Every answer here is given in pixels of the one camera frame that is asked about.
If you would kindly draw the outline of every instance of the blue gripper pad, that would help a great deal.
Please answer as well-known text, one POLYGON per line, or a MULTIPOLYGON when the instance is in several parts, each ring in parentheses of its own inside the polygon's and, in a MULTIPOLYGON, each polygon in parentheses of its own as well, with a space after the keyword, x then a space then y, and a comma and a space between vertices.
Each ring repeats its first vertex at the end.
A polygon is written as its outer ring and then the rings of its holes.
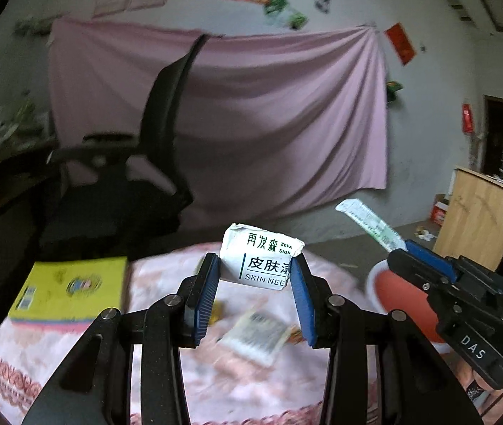
POLYGON ((216 254, 207 253, 200 267, 199 275, 204 273, 205 281, 201 284, 200 298, 194 307, 195 323, 192 334, 196 345, 200 344, 208 329, 208 321, 210 321, 212 305, 218 289, 219 265, 219 257, 216 254))
POLYGON ((458 278, 456 272, 447 260, 413 241, 406 241, 405 245, 409 254, 433 267, 439 273, 447 277, 452 284, 456 282, 458 278))
POLYGON ((314 317, 314 305, 310 299, 309 290, 304 281, 301 266, 296 257, 293 257, 290 261, 289 278, 290 285, 293 289, 293 297, 295 298, 295 306, 297 307, 298 320, 301 324, 302 336, 309 343, 309 346, 312 347, 315 345, 318 338, 314 317))

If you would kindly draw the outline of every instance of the wall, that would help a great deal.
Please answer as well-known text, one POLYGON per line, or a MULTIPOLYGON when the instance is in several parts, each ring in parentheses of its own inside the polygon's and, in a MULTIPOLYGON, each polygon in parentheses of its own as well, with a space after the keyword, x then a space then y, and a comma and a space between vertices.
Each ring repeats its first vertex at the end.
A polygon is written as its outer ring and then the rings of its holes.
MULTIPOLYGON (((38 17, 67 12, 90 18, 95 4, 95 0, 29 1, 13 0, 7 10, 17 12, 11 6, 18 4, 25 6, 25 11, 41 8, 34 14, 38 17)), ((444 0, 332 0, 328 15, 318 12, 313 0, 289 1, 310 18, 305 28, 309 31, 369 23, 385 30, 398 21, 405 26, 418 50, 417 57, 405 67, 388 40, 380 35, 390 78, 404 85, 397 103, 389 109, 388 187, 383 191, 363 190, 353 196, 362 198, 394 226, 426 218, 434 195, 447 189, 452 168, 466 164, 468 159, 469 143, 460 130, 461 105, 467 98, 475 107, 478 96, 474 45, 466 25, 444 0), (426 52, 420 52, 421 46, 426 52)), ((8 14, 2 15, 0 25, 7 18, 8 14)), ((222 0, 168 0, 163 8, 110 18, 224 34, 281 31, 266 24, 261 6, 222 0)), ((37 72, 29 75, 29 87, 36 100, 48 103, 45 81, 40 79, 44 75, 44 60, 35 64, 37 72)), ((353 222, 334 211, 335 204, 257 223, 306 242, 360 234, 353 222)))
POLYGON ((503 33, 479 36, 475 52, 480 95, 503 99, 503 33))
POLYGON ((15 22, 26 17, 41 17, 47 2, 9 0, 0 16, 0 106, 13 103, 24 90, 31 89, 38 111, 48 110, 44 40, 12 36, 15 22))

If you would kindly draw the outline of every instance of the book cover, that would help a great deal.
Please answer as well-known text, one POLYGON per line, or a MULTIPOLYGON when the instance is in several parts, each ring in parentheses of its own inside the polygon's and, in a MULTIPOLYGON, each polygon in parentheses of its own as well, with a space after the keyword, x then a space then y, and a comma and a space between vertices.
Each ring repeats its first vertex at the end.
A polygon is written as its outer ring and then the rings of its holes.
POLYGON ((122 309, 127 258, 36 262, 9 310, 16 323, 91 323, 108 307, 122 309))

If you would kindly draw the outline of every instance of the cardboard box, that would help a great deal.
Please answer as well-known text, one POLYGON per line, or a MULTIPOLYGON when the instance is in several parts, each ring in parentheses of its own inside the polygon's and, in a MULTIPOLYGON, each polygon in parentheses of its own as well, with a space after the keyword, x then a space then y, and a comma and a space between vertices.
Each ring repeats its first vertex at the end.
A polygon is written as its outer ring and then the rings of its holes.
POLYGON ((448 211, 448 200, 446 199, 446 195, 444 193, 436 195, 435 202, 432 206, 431 220, 435 224, 442 226, 446 211, 448 211))

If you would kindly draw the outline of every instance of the wooden cabinet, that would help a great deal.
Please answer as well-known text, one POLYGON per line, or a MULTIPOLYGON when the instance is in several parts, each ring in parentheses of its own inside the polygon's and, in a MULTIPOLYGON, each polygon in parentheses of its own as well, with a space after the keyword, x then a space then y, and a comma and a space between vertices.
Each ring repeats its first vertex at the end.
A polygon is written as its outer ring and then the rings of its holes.
POLYGON ((503 257, 503 184, 457 168, 434 251, 443 257, 464 255, 495 271, 503 257))

